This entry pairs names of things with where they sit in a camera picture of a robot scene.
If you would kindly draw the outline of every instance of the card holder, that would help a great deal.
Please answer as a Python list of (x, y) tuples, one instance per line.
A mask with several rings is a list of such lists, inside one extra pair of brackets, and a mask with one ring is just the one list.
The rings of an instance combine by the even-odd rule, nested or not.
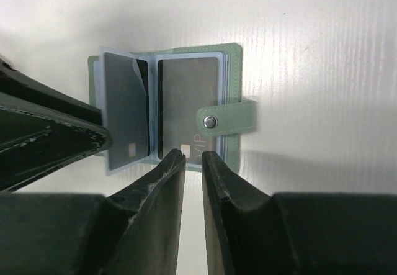
[(189, 170), (201, 171), (202, 152), (215, 150), (238, 172), (240, 134), (255, 125), (254, 102), (241, 100), (242, 55), (228, 43), (146, 53), (103, 48), (90, 56), (90, 103), (102, 109), (114, 141), (107, 173), (157, 164), (172, 148), (185, 153)]

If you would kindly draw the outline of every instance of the snap button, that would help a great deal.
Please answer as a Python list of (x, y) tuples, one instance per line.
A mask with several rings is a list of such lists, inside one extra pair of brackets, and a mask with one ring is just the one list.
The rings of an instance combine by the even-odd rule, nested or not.
[(204, 118), (204, 126), (208, 129), (214, 129), (218, 125), (218, 119), (214, 115)]

